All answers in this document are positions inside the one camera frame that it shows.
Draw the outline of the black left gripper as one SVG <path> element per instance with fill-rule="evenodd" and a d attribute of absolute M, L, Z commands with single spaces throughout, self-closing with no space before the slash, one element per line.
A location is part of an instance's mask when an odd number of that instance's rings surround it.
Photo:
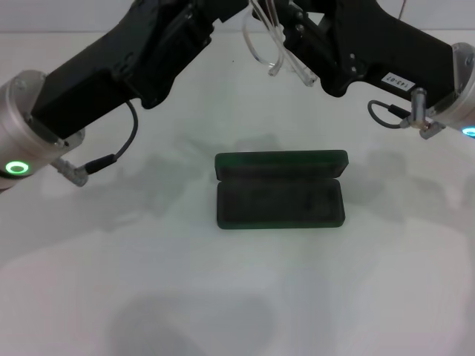
<path fill-rule="evenodd" d="M 216 1 L 134 1 L 112 30 L 47 75 L 33 118 L 65 139 L 128 100 L 158 106 L 220 17 Z"/>

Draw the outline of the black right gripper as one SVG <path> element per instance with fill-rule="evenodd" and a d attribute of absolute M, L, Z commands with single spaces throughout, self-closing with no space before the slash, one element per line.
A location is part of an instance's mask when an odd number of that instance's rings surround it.
<path fill-rule="evenodd" d="M 284 47 L 314 74 L 333 74 L 322 83 L 331 96 L 366 82 L 406 100 L 412 89 L 423 88 L 432 106 L 455 90 L 452 47 L 389 15 L 376 1 L 331 1 L 328 8 L 318 1 L 277 1 L 276 7 Z M 331 40 L 309 17 L 324 12 Z"/>

